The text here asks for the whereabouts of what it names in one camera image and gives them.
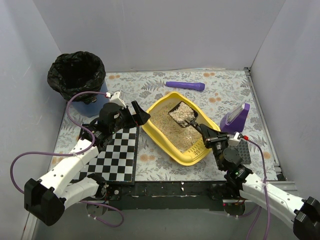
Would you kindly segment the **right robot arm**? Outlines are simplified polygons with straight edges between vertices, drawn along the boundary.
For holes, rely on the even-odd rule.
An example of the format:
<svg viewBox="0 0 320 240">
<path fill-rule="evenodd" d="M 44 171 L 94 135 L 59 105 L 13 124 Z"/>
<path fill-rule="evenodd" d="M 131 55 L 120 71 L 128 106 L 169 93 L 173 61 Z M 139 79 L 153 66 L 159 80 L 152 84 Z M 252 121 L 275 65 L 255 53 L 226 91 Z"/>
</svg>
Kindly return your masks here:
<svg viewBox="0 0 320 240">
<path fill-rule="evenodd" d="M 300 240 L 320 238 L 320 202 L 311 196 L 292 195 L 245 167 L 236 146 L 241 140 L 247 141 L 247 136 L 239 132 L 230 135 L 203 123 L 194 124 L 194 128 L 202 135 L 204 146 L 212 149 L 218 169 L 226 173 L 225 185 L 232 197 L 241 197 L 265 209 L 268 215 L 291 227 Z"/>
</svg>

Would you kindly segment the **black litter scoop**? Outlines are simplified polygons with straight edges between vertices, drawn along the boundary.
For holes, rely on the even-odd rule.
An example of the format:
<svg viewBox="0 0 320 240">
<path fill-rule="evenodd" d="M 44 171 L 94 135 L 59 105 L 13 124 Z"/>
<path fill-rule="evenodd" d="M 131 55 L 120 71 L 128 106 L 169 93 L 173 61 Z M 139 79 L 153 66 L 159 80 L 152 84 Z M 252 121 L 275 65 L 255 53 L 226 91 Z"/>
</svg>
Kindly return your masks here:
<svg viewBox="0 0 320 240">
<path fill-rule="evenodd" d="M 199 114 L 184 101 L 181 101 L 173 109 L 171 109 L 168 112 L 168 115 L 181 128 L 187 128 L 189 126 L 192 126 L 193 128 L 197 128 L 198 126 L 198 123 L 196 122 L 196 120 Z"/>
</svg>

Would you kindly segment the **yellow litter box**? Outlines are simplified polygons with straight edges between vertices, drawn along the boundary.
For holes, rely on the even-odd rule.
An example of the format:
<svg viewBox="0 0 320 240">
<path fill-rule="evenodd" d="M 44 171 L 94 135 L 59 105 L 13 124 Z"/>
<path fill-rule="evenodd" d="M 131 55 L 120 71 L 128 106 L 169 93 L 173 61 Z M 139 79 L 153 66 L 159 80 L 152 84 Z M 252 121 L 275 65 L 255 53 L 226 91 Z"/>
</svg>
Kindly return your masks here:
<svg viewBox="0 0 320 240">
<path fill-rule="evenodd" d="M 172 91 L 164 97 L 157 100 L 151 105 L 146 112 L 153 116 L 158 110 L 164 107 L 166 104 L 175 103 L 179 104 L 181 101 L 189 105 L 193 110 L 198 113 L 196 122 L 199 124 L 205 124 L 206 126 L 220 131 L 220 127 L 212 121 L 195 103 L 187 99 L 185 96 L 177 91 Z M 183 166 L 192 166 L 205 158 L 211 150 L 206 148 L 203 140 L 199 138 L 193 146 L 191 146 L 185 152 L 180 152 L 170 140 L 151 122 L 149 119 L 146 124 L 142 126 L 142 129 L 146 134 L 158 145 L 166 154 L 168 154 L 173 160 Z"/>
</svg>

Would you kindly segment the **blue trash bin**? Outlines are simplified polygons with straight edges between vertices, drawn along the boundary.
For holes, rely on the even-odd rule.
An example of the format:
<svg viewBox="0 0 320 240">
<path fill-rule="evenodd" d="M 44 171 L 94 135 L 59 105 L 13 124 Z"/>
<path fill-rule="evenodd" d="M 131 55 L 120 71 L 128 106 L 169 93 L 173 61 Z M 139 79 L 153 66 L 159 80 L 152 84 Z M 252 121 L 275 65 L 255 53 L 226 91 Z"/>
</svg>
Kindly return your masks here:
<svg viewBox="0 0 320 240">
<path fill-rule="evenodd" d="M 73 100 L 70 105 L 80 114 L 93 117 L 98 115 L 104 104 L 108 102 L 109 99 L 102 94 L 83 94 Z"/>
</svg>

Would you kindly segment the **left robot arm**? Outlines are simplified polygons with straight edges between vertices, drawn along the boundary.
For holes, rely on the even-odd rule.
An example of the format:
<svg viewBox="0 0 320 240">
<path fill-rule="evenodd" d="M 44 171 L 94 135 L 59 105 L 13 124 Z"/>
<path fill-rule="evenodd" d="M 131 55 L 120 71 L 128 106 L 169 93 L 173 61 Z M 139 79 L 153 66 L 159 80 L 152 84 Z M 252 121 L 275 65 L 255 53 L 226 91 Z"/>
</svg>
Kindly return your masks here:
<svg viewBox="0 0 320 240">
<path fill-rule="evenodd" d="M 126 106 L 114 102 L 103 105 L 99 116 L 88 126 L 73 152 L 38 180 L 29 179 L 24 185 L 24 208 L 47 226 L 54 225 L 65 209 L 88 198 L 101 199 L 107 193 L 107 181 L 94 173 L 71 183 L 78 172 L 107 147 L 113 135 L 122 129 L 142 126 L 150 119 L 136 101 L 131 114 Z"/>
</svg>

